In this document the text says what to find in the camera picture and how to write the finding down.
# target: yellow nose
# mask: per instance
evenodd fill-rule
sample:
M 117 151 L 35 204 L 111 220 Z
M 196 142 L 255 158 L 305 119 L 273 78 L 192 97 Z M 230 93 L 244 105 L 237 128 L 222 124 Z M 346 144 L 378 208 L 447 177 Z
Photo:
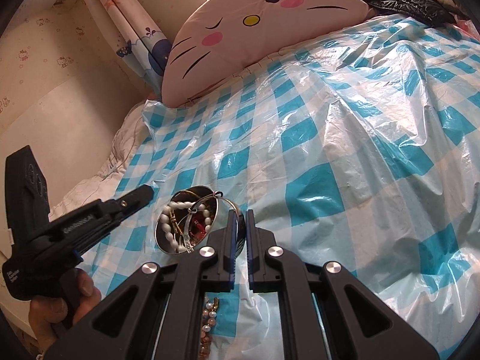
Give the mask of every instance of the yellow nose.
M 243 25 L 247 27 L 253 27 L 260 23 L 260 16 L 258 15 L 250 15 L 243 19 Z

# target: cat face pillow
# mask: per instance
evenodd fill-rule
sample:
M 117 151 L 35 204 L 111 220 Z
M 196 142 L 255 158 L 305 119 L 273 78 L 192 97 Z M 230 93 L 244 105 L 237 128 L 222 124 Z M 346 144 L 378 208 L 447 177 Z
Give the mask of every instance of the cat face pillow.
M 175 38 L 162 101 L 178 107 L 282 47 L 362 23 L 361 0 L 208 0 Z

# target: eyelash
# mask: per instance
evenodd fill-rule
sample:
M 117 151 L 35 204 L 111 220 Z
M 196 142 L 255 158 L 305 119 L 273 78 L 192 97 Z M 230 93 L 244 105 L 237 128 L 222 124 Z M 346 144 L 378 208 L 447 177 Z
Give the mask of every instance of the eyelash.
M 217 27 L 220 25 L 220 23 L 222 22 L 222 20 L 223 20 L 223 17 L 222 17 L 222 18 L 220 19 L 220 21 L 219 21 L 216 25 L 214 25 L 213 27 L 205 27 L 205 28 L 206 28 L 207 30 L 214 30 L 215 28 L 217 28 Z

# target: human hand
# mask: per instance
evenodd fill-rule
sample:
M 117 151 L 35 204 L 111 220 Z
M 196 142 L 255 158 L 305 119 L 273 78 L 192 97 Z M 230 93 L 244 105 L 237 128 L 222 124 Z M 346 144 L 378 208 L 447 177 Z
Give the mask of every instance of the human hand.
M 100 303 L 102 295 L 94 287 L 93 280 L 82 269 L 78 269 L 77 285 L 80 290 L 80 306 L 73 316 L 75 325 L 83 316 Z M 37 337 L 40 350 L 46 351 L 57 340 L 51 323 L 59 323 L 67 316 L 67 304 L 62 298 L 36 296 L 30 302 L 28 322 Z

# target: curtain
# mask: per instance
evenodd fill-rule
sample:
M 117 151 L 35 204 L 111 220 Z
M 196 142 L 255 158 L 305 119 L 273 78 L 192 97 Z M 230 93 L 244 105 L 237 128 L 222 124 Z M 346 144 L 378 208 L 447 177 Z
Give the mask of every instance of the curtain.
M 110 47 L 160 98 L 171 43 L 137 0 L 84 0 Z

